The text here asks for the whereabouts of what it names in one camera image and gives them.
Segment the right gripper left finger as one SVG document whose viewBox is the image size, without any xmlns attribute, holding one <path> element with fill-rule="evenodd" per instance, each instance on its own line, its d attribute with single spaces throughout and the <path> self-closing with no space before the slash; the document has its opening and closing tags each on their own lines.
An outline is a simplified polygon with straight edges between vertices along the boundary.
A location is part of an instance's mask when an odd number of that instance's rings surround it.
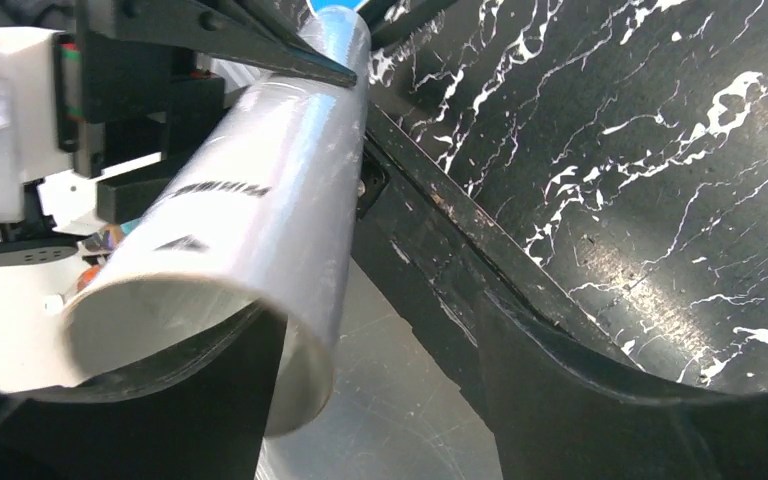
<svg viewBox="0 0 768 480">
<path fill-rule="evenodd" d="M 241 312 L 76 388 L 0 393 L 0 479 L 252 479 L 285 327 Z"/>
</svg>

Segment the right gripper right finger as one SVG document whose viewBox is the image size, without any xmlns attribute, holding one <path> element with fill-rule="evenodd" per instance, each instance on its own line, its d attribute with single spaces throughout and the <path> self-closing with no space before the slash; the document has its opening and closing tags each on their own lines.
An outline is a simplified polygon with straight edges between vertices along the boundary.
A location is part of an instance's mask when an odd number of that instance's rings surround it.
<svg viewBox="0 0 768 480">
<path fill-rule="evenodd" d="M 768 393 L 622 365 L 485 292 L 479 356 L 507 479 L 768 479 Z"/>
</svg>

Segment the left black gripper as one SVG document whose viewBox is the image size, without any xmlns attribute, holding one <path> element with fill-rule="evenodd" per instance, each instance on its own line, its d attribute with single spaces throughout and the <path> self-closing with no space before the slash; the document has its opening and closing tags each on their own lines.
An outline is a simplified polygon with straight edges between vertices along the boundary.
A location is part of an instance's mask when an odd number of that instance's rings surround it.
<svg viewBox="0 0 768 480">
<path fill-rule="evenodd" d="M 96 183 L 108 223 L 144 214 L 225 113 L 225 81 L 198 53 L 353 87 L 264 1 L 77 1 L 53 40 L 58 142 Z"/>
</svg>

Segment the white shuttlecock tube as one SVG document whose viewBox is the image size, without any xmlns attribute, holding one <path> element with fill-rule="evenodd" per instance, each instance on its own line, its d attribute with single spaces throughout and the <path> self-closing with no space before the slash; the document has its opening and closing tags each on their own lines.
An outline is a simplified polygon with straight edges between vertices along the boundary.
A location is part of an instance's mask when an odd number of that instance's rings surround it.
<svg viewBox="0 0 768 480">
<path fill-rule="evenodd" d="M 305 40 L 351 88 L 266 75 L 226 117 L 64 311 L 81 379 L 262 307 L 287 329 L 270 436 L 310 423 L 332 393 L 367 118 L 370 33 L 330 6 Z"/>
</svg>

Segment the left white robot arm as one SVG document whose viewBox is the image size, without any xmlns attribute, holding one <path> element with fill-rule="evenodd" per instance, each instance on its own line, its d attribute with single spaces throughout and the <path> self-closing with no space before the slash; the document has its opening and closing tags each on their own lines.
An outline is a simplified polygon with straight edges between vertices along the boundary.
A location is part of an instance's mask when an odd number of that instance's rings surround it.
<svg viewBox="0 0 768 480">
<path fill-rule="evenodd" d="M 330 6 L 79 1 L 0 26 L 0 392 L 107 403 L 274 327 L 314 417 L 335 380 L 371 35 Z"/>
</svg>

